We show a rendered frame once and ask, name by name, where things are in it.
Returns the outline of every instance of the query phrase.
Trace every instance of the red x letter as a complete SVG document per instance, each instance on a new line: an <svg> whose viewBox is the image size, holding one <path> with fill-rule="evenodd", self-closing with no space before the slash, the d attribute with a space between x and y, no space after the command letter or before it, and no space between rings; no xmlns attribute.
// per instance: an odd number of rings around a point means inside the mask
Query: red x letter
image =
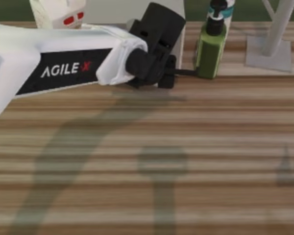
<svg viewBox="0 0 294 235"><path fill-rule="evenodd" d="M82 66L82 72L89 70L90 63L91 62L84 62L84 65Z"/></svg>

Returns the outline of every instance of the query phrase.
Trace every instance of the robotic arm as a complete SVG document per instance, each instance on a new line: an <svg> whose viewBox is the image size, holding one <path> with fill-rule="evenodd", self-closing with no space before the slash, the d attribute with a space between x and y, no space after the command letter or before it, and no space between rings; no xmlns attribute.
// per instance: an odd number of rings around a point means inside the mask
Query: robotic arm
<svg viewBox="0 0 294 235"><path fill-rule="evenodd" d="M88 83L172 88L170 53L185 23L151 3L130 32L98 25L75 30L0 24L0 114L15 97Z"/></svg>

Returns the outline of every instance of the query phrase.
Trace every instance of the dark green background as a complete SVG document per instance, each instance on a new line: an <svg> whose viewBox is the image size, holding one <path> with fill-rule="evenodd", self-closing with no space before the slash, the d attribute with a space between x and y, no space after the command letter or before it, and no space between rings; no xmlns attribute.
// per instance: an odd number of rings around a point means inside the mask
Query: dark green background
<svg viewBox="0 0 294 235"><path fill-rule="evenodd" d="M205 20L210 0L185 0L188 21ZM279 0L270 0L276 7ZM269 21L261 0L236 0L234 21ZM0 21L33 21L29 0L0 0Z"/></svg>

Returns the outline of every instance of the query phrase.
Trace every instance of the square base plate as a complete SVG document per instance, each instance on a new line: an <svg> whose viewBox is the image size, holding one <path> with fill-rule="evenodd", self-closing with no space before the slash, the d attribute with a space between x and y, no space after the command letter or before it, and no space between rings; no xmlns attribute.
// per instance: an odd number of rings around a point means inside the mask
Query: square base plate
<svg viewBox="0 0 294 235"><path fill-rule="evenodd" d="M262 49L266 38L247 37L246 65L250 67L292 72L291 42L281 41L278 50L272 56L263 56Z"/></svg>

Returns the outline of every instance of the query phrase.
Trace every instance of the green bottle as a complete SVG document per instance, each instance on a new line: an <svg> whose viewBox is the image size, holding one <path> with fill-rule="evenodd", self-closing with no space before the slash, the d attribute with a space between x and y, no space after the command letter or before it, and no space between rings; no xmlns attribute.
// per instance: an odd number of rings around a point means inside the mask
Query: green bottle
<svg viewBox="0 0 294 235"><path fill-rule="evenodd" d="M217 76L227 32L224 17L221 14L223 8L223 5L216 7L201 28L195 56L195 70L202 78L213 79Z"/></svg>

